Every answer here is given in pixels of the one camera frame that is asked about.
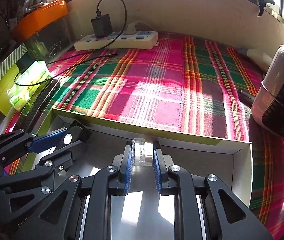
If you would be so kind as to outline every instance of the plaid tablecloth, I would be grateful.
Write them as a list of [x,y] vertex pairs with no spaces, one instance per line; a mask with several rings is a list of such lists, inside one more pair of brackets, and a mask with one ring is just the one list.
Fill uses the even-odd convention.
[[[71,112],[184,133],[251,141],[253,190],[250,209],[279,239],[284,233],[284,141],[260,128],[238,98],[256,95],[259,68],[235,49],[178,34],[159,34],[152,50],[117,49],[64,73],[55,106]],[[64,57],[83,53],[70,51]],[[59,73],[88,57],[50,68]]]

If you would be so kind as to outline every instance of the charger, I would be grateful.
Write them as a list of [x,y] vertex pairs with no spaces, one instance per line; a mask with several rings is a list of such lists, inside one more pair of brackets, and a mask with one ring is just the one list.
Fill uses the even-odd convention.
[[110,16],[108,14],[101,15],[99,9],[97,9],[97,16],[91,20],[91,23],[97,38],[109,36],[113,32]]

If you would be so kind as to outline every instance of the orange bin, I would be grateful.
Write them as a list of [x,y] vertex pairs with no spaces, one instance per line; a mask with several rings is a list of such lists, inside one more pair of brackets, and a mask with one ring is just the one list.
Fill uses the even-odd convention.
[[12,30],[12,37],[16,42],[22,43],[51,22],[67,14],[64,0],[49,3],[25,16]]

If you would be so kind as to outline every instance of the open box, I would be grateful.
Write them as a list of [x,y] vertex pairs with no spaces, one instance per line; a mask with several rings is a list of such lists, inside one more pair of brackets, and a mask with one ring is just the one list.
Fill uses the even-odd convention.
[[[253,180],[250,142],[165,131],[54,108],[46,116],[38,134],[42,135],[49,130],[67,127],[73,120],[79,121],[92,130],[92,138],[88,143],[92,144],[90,148],[94,149],[100,157],[108,151],[111,151],[109,158],[123,153],[128,139],[149,138],[159,141],[163,154],[170,155],[175,164],[194,175],[206,176],[210,173],[217,175],[247,207],[250,205]],[[35,157],[34,154],[28,156],[24,170],[34,166]],[[101,162],[100,167],[97,168],[108,166],[112,160],[113,157],[105,163]]]

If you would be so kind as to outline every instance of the pink and black speaker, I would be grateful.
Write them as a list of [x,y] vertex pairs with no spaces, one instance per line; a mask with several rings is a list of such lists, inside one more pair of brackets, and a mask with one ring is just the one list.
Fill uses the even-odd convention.
[[284,46],[275,54],[251,109],[260,126],[284,140]]

